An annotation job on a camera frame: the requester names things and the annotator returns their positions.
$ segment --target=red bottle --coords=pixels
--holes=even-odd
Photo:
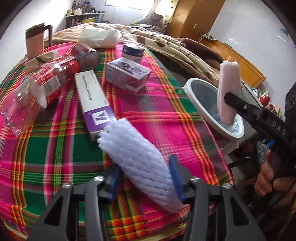
[[[270,97],[269,97],[269,95],[263,95],[263,96],[260,97],[259,100],[260,100],[261,104],[264,107],[266,107],[269,104],[269,102],[270,102]]]

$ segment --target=purple and white box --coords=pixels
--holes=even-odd
[[[93,70],[75,74],[75,82],[91,141],[96,141],[99,132],[117,119]]]

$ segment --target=pink sponge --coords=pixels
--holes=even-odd
[[[221,120],[229,126],[233,124],[237,111],[225,103],[224,95],[230,92],[239,97],[240,83],[238,63],[223,61],[220,65],[217,107]]]

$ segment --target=wooden cabinet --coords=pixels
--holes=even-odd
[[[238,62],[240,76],[250,87],[257,88],[265,80],[265,76],[254,65],[220,41],[210,42],[207,39],[203,39],[201,43],[210,49],[217,51],[224,60]]]
[[[179,0],[165,34],[197,41],[200,33],[210,31],[224,2],[225,0]]]

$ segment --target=blanket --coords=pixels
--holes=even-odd
[[[45,51],[56,50],[63,55],[70,53],[75,44],[56,45]],[[207,183],[232,182],[208,125],[150,50],[145,51],[142,64],[152,73],[146,87],[136,95],[129,95],[105,80],[105,64],[120,57],[122,48],[119,43],[116,49],[100,49],[102,60],[96,69],[116,117],[127,118],[166,161],[175,153],[183,166]],[[0,99],[23,80],[27,60],[20,62],[2,82]],[[86,183],[112,165],[109,156],[90,140],[74,81],[67,83],[59,100],[41,111],[19,138],[0,118],[0,143],[0,217],[26,236],[62,183]],[[82,237],[83,208],[82,203]],[[189,206],[185,206],[177,214],[166,212],[124,177],[118,198],[104,207],[104,218],[110,239],[126,241],[177,226],[184,222],[188,210]]]
[[[78,41],[84,29],[117,29],[121,34],[120,42],[137,42],[145,45],[150,50],[168,57],[192,76],[218,86],[217,71],[201,59],[197,55],[199,54],[198,52],[195,54],[184,48],[184,44],[179,39],[174,39],[164,34],[157,34],[139,26],[133,28],[121,24],[85,23],[53,34],[53,44]],[[48,45],[48,39],[45,40],[45,45]]]

